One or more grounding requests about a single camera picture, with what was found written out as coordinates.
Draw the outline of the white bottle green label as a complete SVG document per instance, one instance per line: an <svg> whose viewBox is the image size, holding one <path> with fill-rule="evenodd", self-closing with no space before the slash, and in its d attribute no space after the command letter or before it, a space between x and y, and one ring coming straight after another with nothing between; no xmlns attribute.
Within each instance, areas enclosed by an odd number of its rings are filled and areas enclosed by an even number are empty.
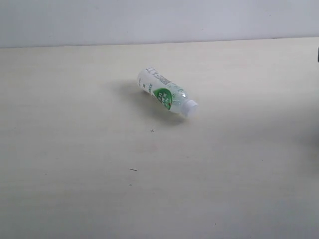
<svg viewBox="0 0 319 239"><path fill-rule="evenodd" d="M185 117L197 109L198 104L188 97L179 85L161 75L155 68L144 68L139 72L138 86L156 98L167 110Z"/></svg>

